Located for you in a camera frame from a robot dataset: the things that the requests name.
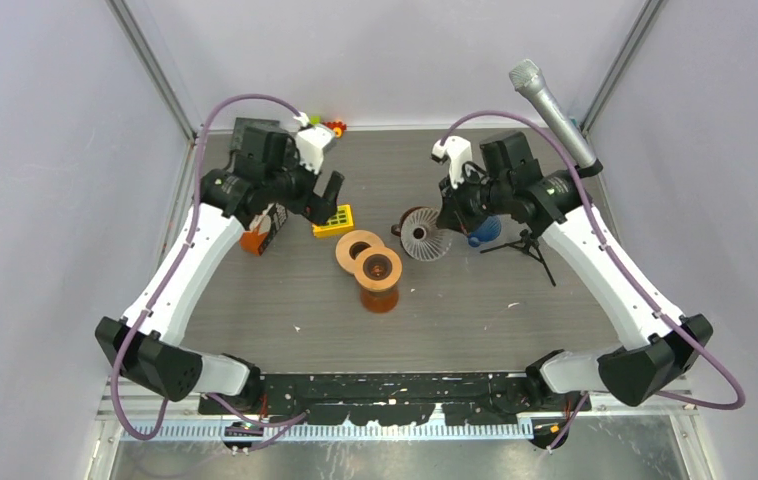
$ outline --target wood grain surface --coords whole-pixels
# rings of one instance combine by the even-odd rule
[[[262,257],[236,246],[202,294],[183,345],[229,353],[266,372],[414,372],[520,370],[554,349],[613,344],[613,328],[577,275],[551,249],[542,251],[558,283],[511,249],[480,255],[455,235],[444,258],[405,256],[390,226],[412,206],[440,207],[446,167],[431,161],[438,131],[348,132],[329,154],[325,175],[346,176],[340,203],[353,207],[356,228],[377,233],[403,259],[400,302],[372,314],[352,276],[335,262],[339,237],[316,239],[292,216]],[[496,133],[466,130],[474,145]],[[546,173],[562,164],[552,148],[528,134]],[[227,163],[228,135],[212,136],[206,171]],[[609,212],[597,180],[589,193]],[[502,218],[492,244],[518,238],[520,225]]]

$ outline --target yellow box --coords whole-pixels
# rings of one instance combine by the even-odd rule
[[[311,226],[311,233],[317,238],[343,235],[352,230],[355,230],[355,222],[352,218],[352,207],[349,205],[338,205],[338,211],[332,215],[326,225]]]

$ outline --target microphone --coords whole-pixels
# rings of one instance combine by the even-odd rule
[[[580,168],[594,165],[597,161],[597,155],[594,150],[591,150],[588,142],[582,138],[573,122],[562,112],[556,97],[547,88],[544,74],[541,73],[538,65],[527,58],[509,72],[509,78],[517,93],[523,95],[535,107],[535,110],[544,119],[544,123],[562,142],[576,164]]]

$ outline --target blue object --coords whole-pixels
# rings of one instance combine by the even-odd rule
[[[493,242],[503,231],[503,224],[497,217],[488,217],[473,233],[467,236],[467,244],[476,248],[483,243]]]

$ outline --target white backdrop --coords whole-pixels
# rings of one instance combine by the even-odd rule
[[[704,410],[721,479],[758,478],[758,8],[667,2],[592,130],[625,248],[715,327],[747,405]],[[696,396],[731,401],[698,360]]]
[[[199,123],[238,93],[281,96],[353,126],[446,126],[508,109],[535,118],[508,71],[532,58],[578,119],[640,0],[128,0],[183,107]],[[265,104],[235,115],[285,118]],[[486,120],[499,123],[497,120]]]
[[[104,0],[0,1],[0,479],[82,478],[185,149]]]

